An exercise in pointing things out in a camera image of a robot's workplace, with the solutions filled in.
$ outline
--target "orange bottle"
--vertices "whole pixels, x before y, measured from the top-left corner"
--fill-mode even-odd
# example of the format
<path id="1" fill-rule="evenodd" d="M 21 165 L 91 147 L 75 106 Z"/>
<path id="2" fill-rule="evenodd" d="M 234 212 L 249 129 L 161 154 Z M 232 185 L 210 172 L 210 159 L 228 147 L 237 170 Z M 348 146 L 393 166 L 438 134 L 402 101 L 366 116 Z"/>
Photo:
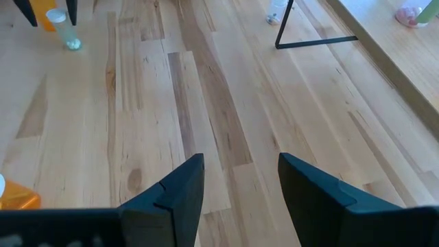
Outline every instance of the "orange bottle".
<path id="1" fill-rule="evenodd" d="M 39 209 L 40 196 L 0 174 L 0 210 Z"/>
<path id="2" fill-rule="evenodd" d="M 42 25 L 44 30 L 48 32 L 56 31 L 55 27 L 46 17 L 47 11 L 56 8 L 56 0 L 30 0 L 29 2 L 32 6 L 38 24 Z"/>

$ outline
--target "white bottle cap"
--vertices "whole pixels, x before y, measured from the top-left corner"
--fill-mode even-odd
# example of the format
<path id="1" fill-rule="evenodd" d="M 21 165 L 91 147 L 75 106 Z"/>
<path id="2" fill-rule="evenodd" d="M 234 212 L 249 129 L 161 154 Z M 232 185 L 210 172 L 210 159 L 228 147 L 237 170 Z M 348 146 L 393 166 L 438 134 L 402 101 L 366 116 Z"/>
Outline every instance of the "white bottle cap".
<path id="1" fill-rule="evenodd" d="M 61 23 L 66 20 L 66 12 L 60 9 L 47 11 L 46 16 L 51 23 Z"/>
<path id="2" fill-rule="evenodd" d="M 6 181 L 3 175 L 0 174 L 0 197 L 3 195 L 3 192 L 5 192 L 6 187 Z"/>

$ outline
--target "clear plastic cup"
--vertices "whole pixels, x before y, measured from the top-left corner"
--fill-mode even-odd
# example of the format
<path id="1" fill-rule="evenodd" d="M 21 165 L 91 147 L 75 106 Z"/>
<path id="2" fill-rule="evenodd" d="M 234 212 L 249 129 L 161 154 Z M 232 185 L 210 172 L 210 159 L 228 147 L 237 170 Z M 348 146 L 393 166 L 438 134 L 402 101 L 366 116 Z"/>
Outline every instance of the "clear plastic cup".
<path id="1" fill-rule="evenodd" d="M 70 23 L 70 20 L 67 19 L 67 13 L 64 10 L 52 9 L 47 11 L 46 16 L 52 22 L 58 35 L 68 49 L 71 51 L 81 49 L 81 40 L 76 35 L 76 31 Z"/>
<path id="2" fill-rule="evenodd" d="M 266 19 L 270 25 L 281 23 L 287 4 L 288 0 L 271 0 Z"/>
<path id="3" fill-rule="evenodd" d="M 418 16 L 431 3 L 431 0 L 407 0 L 395 14 L 399 23 L 413 28 L 424 27 L 428 22 L 420 22 Z"/>

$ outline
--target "black chair leg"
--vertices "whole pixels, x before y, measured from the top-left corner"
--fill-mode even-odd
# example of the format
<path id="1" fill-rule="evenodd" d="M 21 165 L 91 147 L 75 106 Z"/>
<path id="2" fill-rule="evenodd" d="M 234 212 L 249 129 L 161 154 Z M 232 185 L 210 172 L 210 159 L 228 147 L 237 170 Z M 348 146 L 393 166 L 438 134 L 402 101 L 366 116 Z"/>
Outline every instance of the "black chair leg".
<path id="1" fill-rule="evenodd" d="M 276 49 L 287 49 L 287 48 L 296 48 L 296 47 L 306 47 L 306 46 L 312 46 L 312 45 L 325 45 L 325 44 L 333 44 L 333 43 L 340 43 L 340 42 L 346 42 L 346 41 L 354 41 L 358 40 L 356 36 L 347 36 L 347 37 L 339 37 L 339 38 L 325 38 L 321 40 L 310 40 L 310 41 L 301 41 L 301 42 L 294 42 L 294 43 L 286 43 L 286 44 L 280 44 L 283 31 L 285 30 L 285 25 L 288 21 L 289 13 L 291 12 L 291 8 L 293 6 L 294 0 L 289 0 L 287 4 L 287 9 L 285 11 L 285 15 L 283 16 L 281 28 L 279 29 L 279 33 L 277 34 L 275 46 Z"/>

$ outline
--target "plastic bottle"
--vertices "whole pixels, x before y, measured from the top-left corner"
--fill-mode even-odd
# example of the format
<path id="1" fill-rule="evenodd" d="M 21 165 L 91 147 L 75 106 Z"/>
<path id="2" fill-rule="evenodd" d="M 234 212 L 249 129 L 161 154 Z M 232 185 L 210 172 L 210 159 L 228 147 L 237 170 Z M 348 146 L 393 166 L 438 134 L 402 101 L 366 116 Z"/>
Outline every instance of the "plastic bottle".
<path id="1" fill-rule="evenodd" d="M 39 209 L 40 196 L 0 174 L 0 210 Z"/>
<path id="2" fill-rule="evenodd" d="M 267 22 L 271 25 L 281 23 L 287 4 L 288 0 L 271 0 L 267 12 Z"/>
<path id="3" fill-rule="evenodd" d="M 399 23 L 408 27 L 424 27 L 439 12 L 439 0 L 407 0 L 395 14 Z"/>
<path id="4" fill-rule="evenodd" d="M 52 22 L 63 43 L 72 51 L 81 49 L 81 41 L 76 35 L 67 13 L 64 10 L 52 9 L 47 11 L 47 18 Z"/>
<path id="5" fill-rule="evenodd" d="M 56 8 L 55 0 L 30 0 L 30 5 L 34 11 L 35 18 L 39 25 L 42 25 L 44 30 L 48 32 L 54 32 L 55 27 L 50 23 L 46 17 L 46 12 Z"/>

